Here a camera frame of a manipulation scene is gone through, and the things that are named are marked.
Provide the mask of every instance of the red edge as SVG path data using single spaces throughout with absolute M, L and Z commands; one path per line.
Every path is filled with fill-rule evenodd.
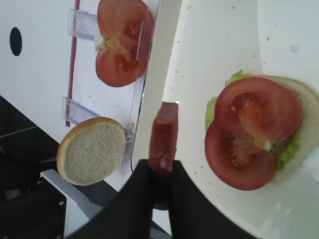
M 80 0 L 75 0 L 75 10 L 80 9 Z M 70 77 L 69 77 L 69 92 L 68 92 L 68 98 L 72 98 L 72 92 L 73 92 L 73 75 L 75 70 L 75 55 L 76 55 L 76 37 L 72 37 L 72 47 L 71 47 L 71 64 L 70 64 Z M 65 121 L 65 126 L 70 127 L 71 123 L 70 121 Z

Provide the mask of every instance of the clear plastic holder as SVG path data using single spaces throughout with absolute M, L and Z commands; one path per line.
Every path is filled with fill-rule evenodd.
M 152 43 L 150 46 L 149 44 L 145 44 L 145 42 L 149 42 L 150 36 L 149 34 L 146 34 L 146 36 L 144 35 L 144 26 L 145 24 L 150 24 L 150 19 L 152 19 L 150 16 L 153 15 L 155 20 L 152 34 L 153 38 L 160 0 L 145 0 L 144 2 L 148 6 L 148 12 L 141 28 L 138 52 L 143 50 L 151 53 Z M 71 65 L 74 65 L 75 69 L 73 79 L 70 79 L 72 90 L 69 97 L 64 98 L 62 117 L 67 122 L 75 125 L 99 116 L 110 117 L 118 121 L 126 130 L 127 135 L 120 173 L 130 173 L 132 171 L 132 155 L 136 128 L 143 98 L 144 85 L 147 78 L 147 70 L 134 83 L 126 87 L 111 88 L 104 84 L 101 85 L 101 81 L 97 78 L 95 70 L 89 73 L 87 71 L 80 72 L 83 65 L 81 65 L 80 61 L 79 63 L 77 62 L 77 57 L 95 60 L 96 52 L 94 48 L 101 39 L 97 26 L 97 16 L 85 11 L 71 9 L 69 13 L 68 34 L 77 38 L 89 39 L 94 41 L 94 44 L 90 45 L 90 49 L 87 49 L 87 43 L 85 45 L 84 42 L 78 41 L 77 44 L 75 44 L 76 57 L 73 59 L 74 62 L 71 62 Z M 85 79 L 83 79 L 82 73 L 89 76 L 89 85 L 86 85 L 84 82 Z M 86 94 L 89 94 L 88 97 L 90 100 L 83 97 Z M 107 102 L 107 106 L 101 106 L 101 102 Z

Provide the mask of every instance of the red tomato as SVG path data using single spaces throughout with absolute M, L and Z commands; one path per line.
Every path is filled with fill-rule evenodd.
M 154 16 L 142 0 L 101 0 L 97 18 L 104 38 L 98 46 L 97 76 L 112 87 L 133 83 L 146 71 Z
M 255 190 L 276 171 L 276 157 L 302 120 L 298 98 L 287 87 L 262 77 L 227 86 L 215 106 L 215 119 L 205 137 L 206 159 L 228 185 Z

